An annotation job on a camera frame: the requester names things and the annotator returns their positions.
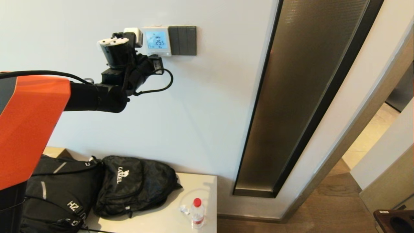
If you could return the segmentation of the white wall thermostat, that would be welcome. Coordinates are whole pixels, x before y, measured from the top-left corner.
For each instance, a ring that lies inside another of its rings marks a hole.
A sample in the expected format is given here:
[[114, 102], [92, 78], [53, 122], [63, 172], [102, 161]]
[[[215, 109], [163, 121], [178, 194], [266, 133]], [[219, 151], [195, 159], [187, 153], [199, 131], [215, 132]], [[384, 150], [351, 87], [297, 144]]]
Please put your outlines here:
[[144, 35], [148, 56], [172, 56], [169, 31], [167, 27], [142, 28], [142, 32]]

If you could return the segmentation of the black Camel logo backpack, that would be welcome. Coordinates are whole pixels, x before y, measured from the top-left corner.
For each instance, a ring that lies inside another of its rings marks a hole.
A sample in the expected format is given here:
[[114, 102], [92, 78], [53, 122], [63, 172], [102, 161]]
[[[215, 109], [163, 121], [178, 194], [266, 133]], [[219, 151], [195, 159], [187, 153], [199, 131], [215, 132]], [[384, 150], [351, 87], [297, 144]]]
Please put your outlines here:
[[176, 171], [155, 160], [110, 155], [102, 160], [105, 174], [93, 212], [101, 218], [127, 216], [162, 206], [182, 189]]

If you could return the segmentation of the large black backpack white lettering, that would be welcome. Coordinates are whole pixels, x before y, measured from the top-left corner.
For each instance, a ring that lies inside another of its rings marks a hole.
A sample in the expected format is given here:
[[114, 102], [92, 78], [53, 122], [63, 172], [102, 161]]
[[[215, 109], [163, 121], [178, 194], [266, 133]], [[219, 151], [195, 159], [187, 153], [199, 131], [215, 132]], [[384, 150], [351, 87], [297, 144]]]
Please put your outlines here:
[[28, 180], [19, 233], [78, 233], [104, 179], [104, 164], [42, 155]]

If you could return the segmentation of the clear water bottle red cap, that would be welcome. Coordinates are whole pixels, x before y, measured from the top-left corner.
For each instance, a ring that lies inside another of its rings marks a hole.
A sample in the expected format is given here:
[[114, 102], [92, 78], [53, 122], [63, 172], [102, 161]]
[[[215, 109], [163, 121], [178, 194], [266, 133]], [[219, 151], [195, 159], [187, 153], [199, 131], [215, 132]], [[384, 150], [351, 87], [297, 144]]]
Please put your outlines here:
[[195, 198], [190, 208], [191, 225], [193, 229], [203, 226], [205, 220], [205, 207], [200, 198]]

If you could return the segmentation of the dark grey appliance beyond doorway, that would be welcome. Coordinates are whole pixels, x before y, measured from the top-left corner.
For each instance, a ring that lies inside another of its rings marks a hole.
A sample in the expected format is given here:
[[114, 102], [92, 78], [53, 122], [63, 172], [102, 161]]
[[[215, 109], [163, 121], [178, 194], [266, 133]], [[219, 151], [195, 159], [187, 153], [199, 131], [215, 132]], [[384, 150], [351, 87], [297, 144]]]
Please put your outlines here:
[[398, 112], [402, 112], [414, 97], [414, 61], [402, 75], [396, 87], [385, 100], [389, 106]]

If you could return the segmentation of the beige wooden cabinet side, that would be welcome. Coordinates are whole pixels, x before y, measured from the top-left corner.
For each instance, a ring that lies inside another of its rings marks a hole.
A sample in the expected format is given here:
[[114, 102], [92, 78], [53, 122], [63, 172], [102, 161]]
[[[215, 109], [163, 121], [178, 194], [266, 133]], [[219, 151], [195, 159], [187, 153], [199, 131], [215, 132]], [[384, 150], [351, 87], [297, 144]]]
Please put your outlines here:
[[414, 210], [414, 146], [360, 193], [368, 211]]

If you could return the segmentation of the dark brown wooden object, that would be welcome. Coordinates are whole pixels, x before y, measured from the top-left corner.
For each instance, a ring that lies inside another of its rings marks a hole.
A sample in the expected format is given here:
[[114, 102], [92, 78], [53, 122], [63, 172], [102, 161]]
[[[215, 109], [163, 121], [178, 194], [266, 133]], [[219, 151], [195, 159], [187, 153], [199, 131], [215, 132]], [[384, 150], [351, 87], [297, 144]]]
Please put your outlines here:
[[374, 218], [383, 233], [414, 233], [414, 210], [377, 210]]

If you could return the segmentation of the grey triple wall switch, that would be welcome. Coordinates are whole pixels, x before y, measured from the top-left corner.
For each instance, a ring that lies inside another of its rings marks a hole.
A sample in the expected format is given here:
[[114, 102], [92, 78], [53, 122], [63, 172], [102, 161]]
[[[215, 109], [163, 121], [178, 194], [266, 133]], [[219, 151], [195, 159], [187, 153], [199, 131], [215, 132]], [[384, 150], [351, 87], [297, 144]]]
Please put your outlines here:
[[197, 55], [198, 49], [196, 26], [169, 26], [168, 33], [172, 55]]

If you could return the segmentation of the grey brown door frame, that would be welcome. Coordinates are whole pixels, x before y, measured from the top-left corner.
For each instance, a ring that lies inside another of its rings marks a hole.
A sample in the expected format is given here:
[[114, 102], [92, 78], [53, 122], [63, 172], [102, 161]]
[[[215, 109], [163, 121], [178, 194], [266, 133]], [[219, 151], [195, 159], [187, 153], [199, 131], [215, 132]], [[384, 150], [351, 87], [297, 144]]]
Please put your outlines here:
[[343, 84], [278, 193], [278, 223], [306, 201], [398, 83], [396, 69], [413, 58], [414, 14], [377, 15]]

